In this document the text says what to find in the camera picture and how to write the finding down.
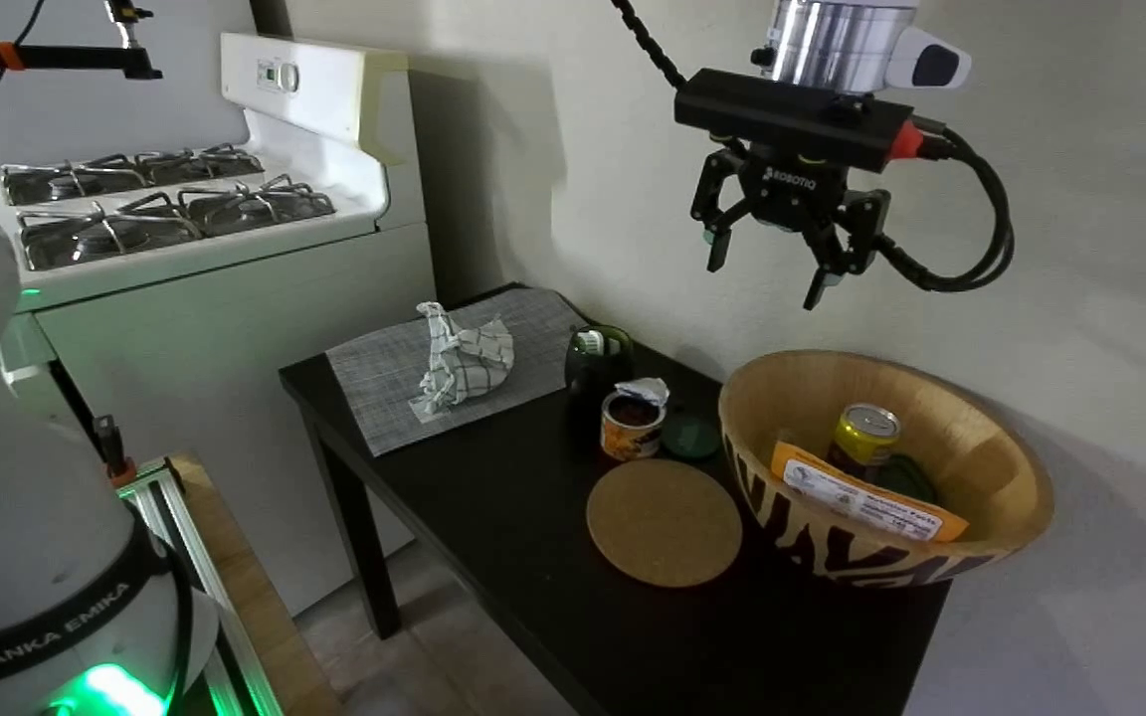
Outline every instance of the wooden bowl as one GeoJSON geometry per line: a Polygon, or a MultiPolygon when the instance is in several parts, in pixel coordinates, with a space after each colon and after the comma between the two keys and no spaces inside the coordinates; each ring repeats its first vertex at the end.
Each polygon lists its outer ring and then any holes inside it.
{"type": "Polygon", "coordinates": [[[775,548],[845,585],[934,585],[1031,545],[1049,515],[1049,483],[1011,429],[942,381],[858,353],[789,349],[740,368],[719,390],[723,446],[747,515],[775,548]],[[768,474],[775,433],[827,454],[849,403],[902,417],[901,451],[934,483],[947,509],[970,520],[953,545],[880,535],[815,505],[768,474]]]}

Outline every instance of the gas stove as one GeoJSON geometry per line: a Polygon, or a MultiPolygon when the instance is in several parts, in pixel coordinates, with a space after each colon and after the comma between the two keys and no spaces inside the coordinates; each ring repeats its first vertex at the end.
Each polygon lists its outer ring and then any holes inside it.
{"type": "Polygon", "coordinates": [[[90,199],[85,210],[21,210],[16,224],[25,268],[55,269],[324,215],[336,215],[330,194],[280,177],[264,189],[179,189],[177,194],[151,191],[129,205],[90,199]]]}
{"type": "Polygon", "coordinates": [[[260,177],[264,163],[231,145],[204,151],[151,151],[151,157],[105,157],[90,163],[60,169],[3,169],[3,199],[12,208],[60,205],[80,194],[110,194],[166,183],[200,183],[223,177],[260,177]]]}

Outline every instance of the white robot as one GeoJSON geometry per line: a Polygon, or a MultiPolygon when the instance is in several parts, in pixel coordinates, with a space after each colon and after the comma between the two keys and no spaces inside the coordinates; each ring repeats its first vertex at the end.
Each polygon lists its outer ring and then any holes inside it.
{"type": "MultiPolygon", "coordinates": [[[[953,86],[967,57],[917,32],[917,0],[781,0],[766,77],[698,71],[683,81],[628,0],[612,0],[642,48],[675,85],[675,121],[705,129],[719,151],[705,163],[691,218],[723,263],[728,228],[744,215],[801,232],[819,259],[809,308],[835,273],[858,273],[882,255],[925,292],[970,292],[1011,263],[1011,224],[1000,178],[947,129],[917,121],[870,90],[886,85],[953,86]],[[850,194],[849,169],[880,170],[897,157],[964,159],[979,169],[994,208],[994,246],[958,273],[934,280],[880,234],[886,194],[850,194]],[[740,178],[744,199],[719,208],[719,183],[740,178]]],[[[133,0],[109,0],[122,43],[96,51],[98,68],[154,81],[133,24],[133,0]]],[[[72,68],[72,48],[0,48],[0,68],[72,68]]],[[[0,329],[16,297],[16,259],[0,234],[0,329]]],[[[165,545],[120,505],[96,454],[25,417],[0,380],[0,712],[80,716],[166,712],[216,649],[216,608],[171,569],[165,545]]]]}

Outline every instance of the round cork coaster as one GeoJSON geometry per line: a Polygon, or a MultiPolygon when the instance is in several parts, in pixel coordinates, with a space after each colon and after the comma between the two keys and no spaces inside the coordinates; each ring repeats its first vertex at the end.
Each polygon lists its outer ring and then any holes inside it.
{"type": "Polygon", "coordinates": [[[586,527],[608,566],[661,590],[705,585],[740,552],[731,499],[683,463],[608,471],[586,500],[586,527]]]}

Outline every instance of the small table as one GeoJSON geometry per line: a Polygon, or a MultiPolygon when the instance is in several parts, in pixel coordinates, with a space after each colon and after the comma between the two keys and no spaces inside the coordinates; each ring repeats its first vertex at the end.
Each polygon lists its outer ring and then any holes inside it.
{"type": "MultiPolygon", "coordinates": [[[[645,349],[675,405],[716,381],[645,349]]],[[[368,486],[430,545],[579,712],[902,712],[947,590],[841,590],[795,572],[747,527],[740,561],[705,590],[650,590],[586,535],[586,499],[612,471],[569,425],[567,395],[376,458],[330,361],[281,370],[330,478],[372,616],[401,629],[368,486]]],[[[699,463],[731,495],[723,458],[699,463]]]]}

